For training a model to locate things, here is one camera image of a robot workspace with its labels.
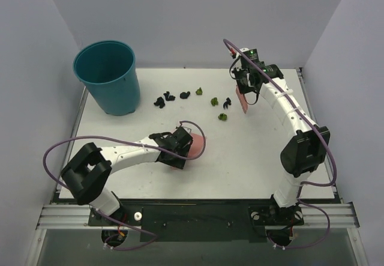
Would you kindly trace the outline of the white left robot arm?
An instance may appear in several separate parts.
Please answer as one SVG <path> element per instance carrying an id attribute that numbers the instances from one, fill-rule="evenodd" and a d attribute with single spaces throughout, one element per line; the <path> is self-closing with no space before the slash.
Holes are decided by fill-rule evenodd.
<path id="1" fill-rule="evenodd" d="M 122 221 L 124 211 L 118 198 L 106 189 L 109 176 L 142 163 L 163 163 L 183 169 L 193 143 L 183 127 L 173 133 L 154 133 L 132 145 L 97 147 L 85 144 L 61 171 L 61 178 L 79 205 L 90 205 L 102 212 L 110 225 Z"/>

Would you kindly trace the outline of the pink hand brush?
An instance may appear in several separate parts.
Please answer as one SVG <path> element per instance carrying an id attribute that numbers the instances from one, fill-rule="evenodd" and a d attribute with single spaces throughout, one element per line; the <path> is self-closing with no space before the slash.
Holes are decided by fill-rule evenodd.
<path id="1" fill-rule="evenodd" d="M 236 86 L 235 92 L 236 92 L 236 95 L 237 95 L 238 100 L 240 102 L 240 105 L 242 107 L 243 113 L 247 113 L 247 111 L 248 111 L 248 103 L 246 102 L 244 95 L 240 93 L 238 86 Z"/>

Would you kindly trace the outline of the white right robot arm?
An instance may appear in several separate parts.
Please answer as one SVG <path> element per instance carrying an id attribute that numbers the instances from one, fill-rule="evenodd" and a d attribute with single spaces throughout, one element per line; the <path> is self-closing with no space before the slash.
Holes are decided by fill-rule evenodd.
<path id="1" fill-rule="evenodd" d="M 242 48 L 242 54 L 234 49 L 229 52 L 234 59 L 229 73 L 236 81 L 236 95 L 243 112 L 252 105 L 246 100 L 246 94 L 254 93 L 256 100 L 264 98 L 290 136 L 290 141 L 280 153 L 284 175 L 273 194 L 276 204 L 268 208 L 269 219 L 282 223 L 290 215 L 288 207 L 298 202 L 301 183 L 324 162 L 324 145 L 329 143 L 330 132 L 307 116 L 275 64 L 265 65 L 259 60 L 256 49 Z"/>

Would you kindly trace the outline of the pink plastic dustpan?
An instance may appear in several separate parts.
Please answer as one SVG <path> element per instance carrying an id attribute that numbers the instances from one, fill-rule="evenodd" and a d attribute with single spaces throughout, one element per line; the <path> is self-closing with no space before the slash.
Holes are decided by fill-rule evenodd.
<path id="1" fill-rule="evenodd" d="M 204 136 L 195 133 L 188 133 L 183 128 L 178 128 L 172 133 L 171 141 L 174 153 L 186 157 L 196 158 L 205 149 Z"/>

